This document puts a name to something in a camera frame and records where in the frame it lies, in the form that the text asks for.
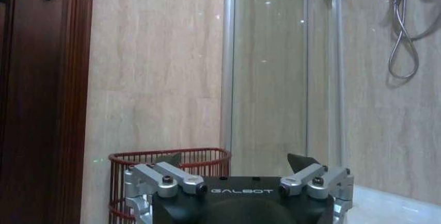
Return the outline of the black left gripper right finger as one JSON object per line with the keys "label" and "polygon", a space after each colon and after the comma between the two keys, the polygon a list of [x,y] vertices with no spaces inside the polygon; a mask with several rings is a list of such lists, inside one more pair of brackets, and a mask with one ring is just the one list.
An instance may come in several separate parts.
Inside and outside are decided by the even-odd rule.
{"label": "black left gripper right finger", "polygon": [[353,207],[355,176],[345,167],[329,167],[308,156],[288,154],[289,165],[294,174],[280,180],[280,192],[284,197],[301,194],[324,200],[335,199],[333,223],[344,223],[345,214]]}

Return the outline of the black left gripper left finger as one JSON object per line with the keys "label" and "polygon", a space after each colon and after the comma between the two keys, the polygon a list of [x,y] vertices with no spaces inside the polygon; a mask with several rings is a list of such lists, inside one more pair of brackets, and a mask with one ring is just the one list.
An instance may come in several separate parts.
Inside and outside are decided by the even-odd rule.
{"label": "black left gripper left finger", "polygon": [[202,176],[189,174],[185,170],[167,163],[153,165],[135,164],[125,171],[125,199],[133,209],[135,223],[153,223],[153,195],[173,198],[180,190],[202,197],[208,193],[208,185]]}

